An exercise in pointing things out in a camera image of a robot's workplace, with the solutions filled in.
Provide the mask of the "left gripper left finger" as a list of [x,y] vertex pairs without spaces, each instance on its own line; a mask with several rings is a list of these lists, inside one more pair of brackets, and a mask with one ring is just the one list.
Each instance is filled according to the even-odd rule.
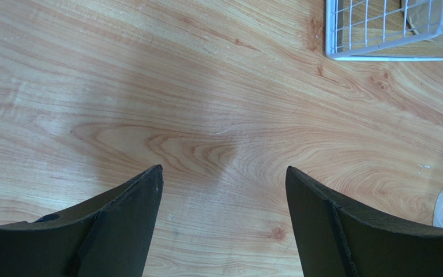
[[163,185],[155,165],[35,222],[0,225],[0,276],[142,276]]

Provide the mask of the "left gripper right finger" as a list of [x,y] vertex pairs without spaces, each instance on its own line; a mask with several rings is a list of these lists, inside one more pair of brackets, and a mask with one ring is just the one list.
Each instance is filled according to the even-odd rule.
[[285,186],[304,276],[443,276],[443,228],[377,210],[296,167]]

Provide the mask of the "white wire wooden shelf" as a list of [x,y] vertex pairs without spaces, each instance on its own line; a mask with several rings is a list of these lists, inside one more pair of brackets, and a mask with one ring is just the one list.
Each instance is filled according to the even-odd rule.
[[443,0],[325,4],[325,53],[330,59],[443,61]]

